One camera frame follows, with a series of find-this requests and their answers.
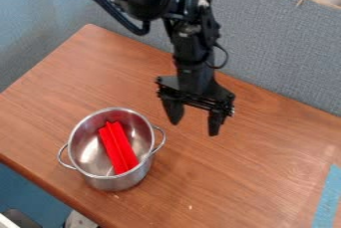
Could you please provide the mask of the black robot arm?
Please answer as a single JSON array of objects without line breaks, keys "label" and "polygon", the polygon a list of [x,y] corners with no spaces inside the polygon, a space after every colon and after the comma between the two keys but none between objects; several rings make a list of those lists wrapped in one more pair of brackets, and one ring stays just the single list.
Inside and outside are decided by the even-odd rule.
[{"label": "black robot arm", "polygon": [[214,60],[220,25],[211,12],[211,0],[93,1],[139,36],[149,32],[153,20],[163,21],[176,70],[173,76],[156,78],[168,120],[179,122],[185,106],[203,109],[208,111],[207,133],[218,135],[220,125],[234,113],[235,95],[214,78],[214,71],[224,64]]}]

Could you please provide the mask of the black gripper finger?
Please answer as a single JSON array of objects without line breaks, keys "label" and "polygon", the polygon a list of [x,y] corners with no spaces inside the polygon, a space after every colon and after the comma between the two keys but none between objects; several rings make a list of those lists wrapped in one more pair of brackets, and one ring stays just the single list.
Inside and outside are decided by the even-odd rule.
[{"label": "black gripper finger", "polygon": [[208,135],[215,136],[219,132],[219,127],[223,124],[223,111],[220,109],[212,109],[208,111],[207,127]]},{"label": "black gripper finger", "polygon": [[183,116],[181,97],[161,95],[163,107],[171,124],[177,124]]}]

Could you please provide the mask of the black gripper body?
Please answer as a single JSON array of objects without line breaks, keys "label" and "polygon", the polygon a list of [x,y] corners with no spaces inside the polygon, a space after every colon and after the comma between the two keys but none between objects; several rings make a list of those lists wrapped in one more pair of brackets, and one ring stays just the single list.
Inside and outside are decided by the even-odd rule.
[{"label": "black gripper body", "polygon": [[189,63],[173,60],[176,74],[156,78],[157,95],[181,97],[183,105],[203,110],[220,109],[223,116],[232,116],[234,93],[214,79],[214,69],[206,62]]}]

